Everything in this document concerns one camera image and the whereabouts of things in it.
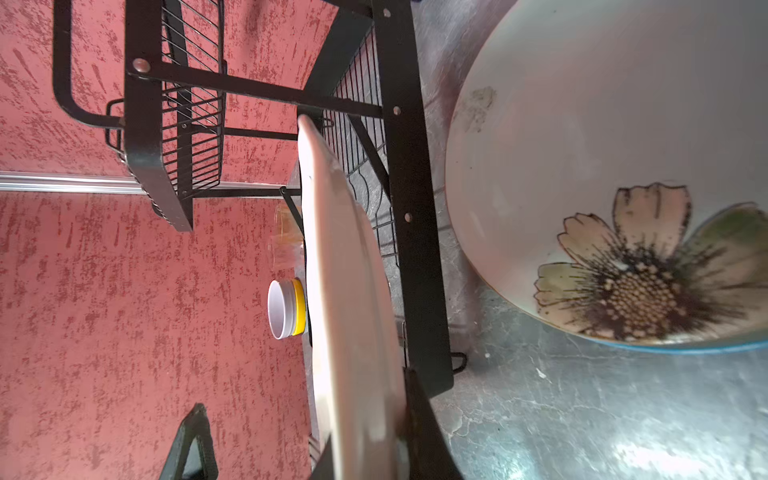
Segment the wire rack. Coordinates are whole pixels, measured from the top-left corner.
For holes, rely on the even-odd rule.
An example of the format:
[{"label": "wire rack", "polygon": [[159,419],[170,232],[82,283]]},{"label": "wire rack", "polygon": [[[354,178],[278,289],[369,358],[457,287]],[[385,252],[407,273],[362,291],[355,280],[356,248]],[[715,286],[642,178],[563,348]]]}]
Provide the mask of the wire rack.
[{"label": "wire rack", "polygon": [[[381,91],[379,90],[376,37],[373,30],[366,35],[333,93],[339,98],[376,105],[382,104]],[[406,346],[397,237],[392,205],[373,170],[360,139],[350,124],[349,117],[336,111],[324,111],[323,119],[323,136],[326,143],[339,159],[346,174],[349,189],[355,200],[366,212],[376,234],[376,241],[379,245],[379,252],[384,259],[384,268],[392,294],[392,307],[398,320],[398,332],[402,345]],[[368,131],[384,167],[389,170],[383,120],[370,117],[363,117],[360,120]]]},{"label": "wire rack", "polygon": [[[164,0],[162,11],[164,62],[226,73],[222,2]],[[221,182],[225,110],[221,91],[164,82],[163,165],[181,198]]]},{"label": "wire rack", "polygon": [[155,211],[180,232],[193,230],[200,198],[282,197],[296,209],[300,185],[220,181],[225,135],[297,139],[227,127],[228,94],[297,105],[323,129],[376,232],[407,362],[437,395],[452,387],[453,371],[411,7],[326,1],[339,10],[297,89],[228,75],[224,0],[126,0],[125,99],[94,114],[72,96],[72,2],[54,0],[54,94],[73,118],[106,130]]}]

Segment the painted flower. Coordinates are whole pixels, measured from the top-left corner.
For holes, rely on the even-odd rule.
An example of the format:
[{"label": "painted flower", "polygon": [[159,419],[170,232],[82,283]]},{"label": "painted flower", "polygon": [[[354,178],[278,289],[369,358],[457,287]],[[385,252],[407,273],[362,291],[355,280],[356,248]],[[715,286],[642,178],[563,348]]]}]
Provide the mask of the painted flower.
[{"label": "painted flower", "polygon": [[565,219],[574,263],[538,269],[538,312],[605,339],[675,343],[768,325],[768,219],[755,204],[710,217],[685,241],[686,187],[622,188],[612,230],[600,217]]}]

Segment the wall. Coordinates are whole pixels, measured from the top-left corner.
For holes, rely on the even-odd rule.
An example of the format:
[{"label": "wall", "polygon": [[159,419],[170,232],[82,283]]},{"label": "wall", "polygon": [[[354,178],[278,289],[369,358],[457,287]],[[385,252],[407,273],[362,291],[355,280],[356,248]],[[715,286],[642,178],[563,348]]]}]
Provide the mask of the wall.
[{"label": "wall", "polygon": [[276,200],[0,194],[0,478],[156,478],[203,402],[221,478],[303,478],[300,340],[266,320]]},{"label": "wall", "polygon": [[[0,170],[125,175],[51,89],[51,0],[0,0]],[[301,87],[336,9],[228,0],[230,73]],[[121,96],[119,0],[74,0],[74,96]],[[296,131],[229,97],[227,124]],[[227,139],[224,180],[284,182],[290,142]],[[277,342],[263,255],[276,200],[198,200],[192,234],[143,197],[0,193],[0,478],[156,478],[207,406],[220,478],[309,474],[300,342]]]}]

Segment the rivet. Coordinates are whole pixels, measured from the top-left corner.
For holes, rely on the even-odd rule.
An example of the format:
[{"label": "rivet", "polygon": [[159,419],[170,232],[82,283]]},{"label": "rivet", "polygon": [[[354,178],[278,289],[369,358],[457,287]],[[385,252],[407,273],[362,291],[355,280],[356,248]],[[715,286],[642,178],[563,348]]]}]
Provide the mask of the rivet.
[{"label": "rivet", "polygon": [[134,70],[139,73],[149,73],[149,70],[150,70],[149,62],[144,60],[143,58],[134,58],[133,66],[134,66]]}]

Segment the plate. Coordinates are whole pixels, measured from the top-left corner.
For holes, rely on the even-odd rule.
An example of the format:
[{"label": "plate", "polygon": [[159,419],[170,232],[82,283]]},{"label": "plate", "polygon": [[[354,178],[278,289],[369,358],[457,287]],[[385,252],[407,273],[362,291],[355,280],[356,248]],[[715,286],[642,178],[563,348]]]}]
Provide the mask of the plate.
[{"label": "plate", "polygon": [[397,478],[406,391],[384,263],[339,161],[307,116],[298,123],[319,440],[333,442],[336,480]]},{"label": "plate", "polygon": [[520,0],[462,87],[458,241],[546,323],[624,345],[768,338],[768,4]]}]

